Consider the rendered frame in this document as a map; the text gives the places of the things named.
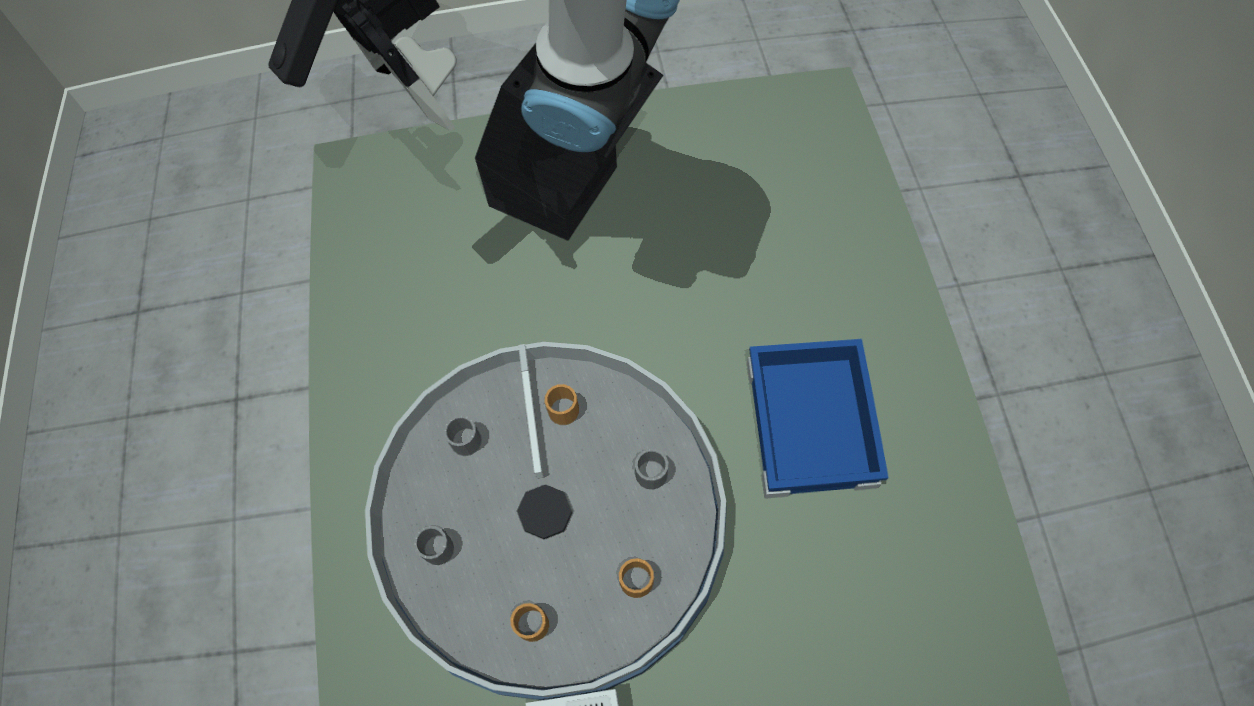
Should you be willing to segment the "blue rectangular crate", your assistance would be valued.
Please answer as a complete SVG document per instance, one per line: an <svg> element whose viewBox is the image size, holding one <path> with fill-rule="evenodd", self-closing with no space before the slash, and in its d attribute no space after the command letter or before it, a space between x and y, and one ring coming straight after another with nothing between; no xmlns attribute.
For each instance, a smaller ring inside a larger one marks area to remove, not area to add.
<svg viewBox="0 0 1254 706"><path fill-rule="evenodd" d="M861 339L749 350L764 498L877 489L888 479Z"/></svg>

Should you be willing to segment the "grey metal sleeve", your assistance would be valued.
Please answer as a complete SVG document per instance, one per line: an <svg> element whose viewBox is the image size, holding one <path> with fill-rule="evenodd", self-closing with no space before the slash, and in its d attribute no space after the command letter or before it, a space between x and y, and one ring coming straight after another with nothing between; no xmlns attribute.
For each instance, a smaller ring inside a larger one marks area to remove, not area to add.
<svg viewBox="0 0 1254 706"><path fill-rule="evenodd" d="M464 443L454 443L453 441L454 436L456 435L458 431L461 431L461 429L472 429L473 430L472 436L469 438L469 440L466 440ZM444 428L444 436L446 438L446 441L449 443L449 445L451 446L451 449L454 451L456 451L458 455L461 455L461 456L472 455L482 445L482 435L477 430L475 424L472 421L470 418L461 416L461 415L451 418L446 423L446 425Z"/></svg>
<svg viewBox="0 0 1254 706"><path fill-rule="evenodd" d="M435 537L435 535L443 535L443 538L444 538L444 545L443 545L441 551L436 556L426 556L426 553L425 553L425 545L428 544L428 540L430 540L431 537ZM429 563L431 563L431 566L445 564L446 561L451 559L451 556L453 556L453 552L454 552L453 540L450 539L449 535L446 535L446 533L444 530L441 530L436 525L428 525L428 527L424 527L421 530L418 530L418 534L415 535L415 539L414 539L414 547L415 547L415 551L418 552L418 556L421 556L423 559L428 561Z"/></svg>
<svg viewBox="0 0 1254 706"><path fill-rule="evenodd" d="M655 477L655 478L648 478L648 477L642 475L640 473L638 468L641 465L643 465L646 461L657 461L657 463L660 463L660 465L665 468L665 472L660 477ZM657 449L647 449L645 451L641 451L640 455L635 460L635 477L636 477L637 482L640 483L640 485L645 487L646 489L653 489L655 490L655 489L662 487L665 484L666 479L667 479L667 474L668 474L668 460L665 456L665 454L662 451L657 450Z"/></svg>

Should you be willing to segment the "grey round turntable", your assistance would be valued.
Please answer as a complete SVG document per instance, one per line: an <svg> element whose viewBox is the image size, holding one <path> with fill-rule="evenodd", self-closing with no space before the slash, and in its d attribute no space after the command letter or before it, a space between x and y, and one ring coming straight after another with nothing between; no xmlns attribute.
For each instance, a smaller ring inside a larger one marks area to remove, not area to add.
<svg viewBox="0 0 1254 706"><path fill-rule="evenodd" d="M558 384L579 405L568 425L545 409ZM468 456L444 436L459 415L482 435ZM668 460L655 490L635 477L647 449ZM619 706L613 687L678 645L707 603L725 510L717 455L667 382L588 345L522 344L459 365L395 424L367 494L367 559L404 633L453 676L542 700L525 706ZM445 564L414 548L428 525L453 540ZM655 571L641 598L619 586L637 558ZM549 619L534 642L510 627L527 603Z"/></svg>

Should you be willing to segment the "bronze bushing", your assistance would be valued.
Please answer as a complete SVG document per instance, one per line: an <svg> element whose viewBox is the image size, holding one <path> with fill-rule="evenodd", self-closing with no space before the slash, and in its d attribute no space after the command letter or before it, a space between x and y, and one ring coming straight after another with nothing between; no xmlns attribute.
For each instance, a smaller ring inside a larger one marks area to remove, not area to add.
<svg viewBox="0 0 1254 706"><path fill-rule="evenodd" d="M543 623L540 626L540 630L535 635L527 635L525 636L525 635L520 635L520 630L519 630L519 624L518 623L519 623L520 616L524 614L528 611L540 612L540 614L542 614L542 622ZM549 619L548 619L545 612L543 609L540 609L537 604L527 603L527 604L518 606L513 611L513 613L510 616L510 627L515 632L515 635L518 635L522 640L525 640L525 641L529 641L529 642L534 642L534 641L542 640L547 635L547 632L549 630Z"/></svg>
<svg viewBox="0 0 1254 706"><path fill-rule="evenodd" d="M559 399L569 399L573 404L568 410L558 413L552 409L552 405ZM551 420L559 425L568 425L573 423L579 414L576 391L566 384L558 384L545 393L545 408L549 413Z"/></svg>
<svg viewBox="0 0 1254 706"><path fill-rule="evenodd" d="M624 573L627 571L630 571L632 568L637 568L637 567L640 567L640 568L642 568L642 569L645 569L645 571L648 572L648 574L650 574L650 584L646 586L643 589L630 589L627 586L624 586L623 577L624 577ZM641 598L645 594L648 594L650 591L653 587L652 586L653 581L655 581L653 569L651 568L651 566L646 561L642 561L640 558L637 558L637 559L630 559L630 561L626 561L623 566L621 566L621 569L619 569L619 586L623 589L623 592L626 594L628 594L630 597Z"/></svg>

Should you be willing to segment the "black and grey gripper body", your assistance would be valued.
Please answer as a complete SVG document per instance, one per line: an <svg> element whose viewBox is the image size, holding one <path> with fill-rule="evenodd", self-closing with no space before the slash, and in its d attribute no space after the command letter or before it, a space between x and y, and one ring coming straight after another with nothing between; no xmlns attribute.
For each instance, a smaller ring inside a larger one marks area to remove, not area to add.
<svg viewBox="0 0 1254 706"><path fill-rule="evenodd" d="M436 0L339 0L334 14L356 41L375 54L377 51L360 30L364 23L370 23L374 29L382 28L391 40L438 8Z"/></svg>

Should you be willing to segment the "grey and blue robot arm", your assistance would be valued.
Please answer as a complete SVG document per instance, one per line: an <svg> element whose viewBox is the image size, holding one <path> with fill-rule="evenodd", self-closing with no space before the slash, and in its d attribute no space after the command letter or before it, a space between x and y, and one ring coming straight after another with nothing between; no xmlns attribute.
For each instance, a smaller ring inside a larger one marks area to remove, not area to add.
<svg viewBox="0 0 1254 706"><path fill-rule="evenodd" d="M305 85L337 1L290 3L268 63L283 84ZM549 21L535 40L534 82L520 107L530 129L567 150L599 150L638 97L640 74L677 5L549 0Z"/></svg>

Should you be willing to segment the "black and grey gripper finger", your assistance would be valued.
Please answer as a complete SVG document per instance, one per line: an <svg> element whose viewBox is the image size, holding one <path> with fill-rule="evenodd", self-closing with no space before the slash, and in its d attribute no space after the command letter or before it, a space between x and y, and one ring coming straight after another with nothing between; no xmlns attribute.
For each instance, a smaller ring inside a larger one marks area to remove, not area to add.
<svg viewBox="0 0 1254 706"><path fill-rule="evenodd" d="M356 41L354 38L352 40ZM377 55L377 53L374 54L372 51L367 51L367 49L361 46L359 41L356 41L356 44L362 51L362 54L367 58L367 61L370 61L375 71L380 71L387 75L391 73L390 70L387 70L387 66L382 63L381 55Z"/></svg>
<svg viewBox="0 0 1254 706"><path fill-rule="evenodd" d="M448 130L454 129L434 95L456 66L455 54L448 48L426 51L408 36L398 38L393 44L382 28L374 29L370 23L364 23L360 30L428 119Z"/></svg>

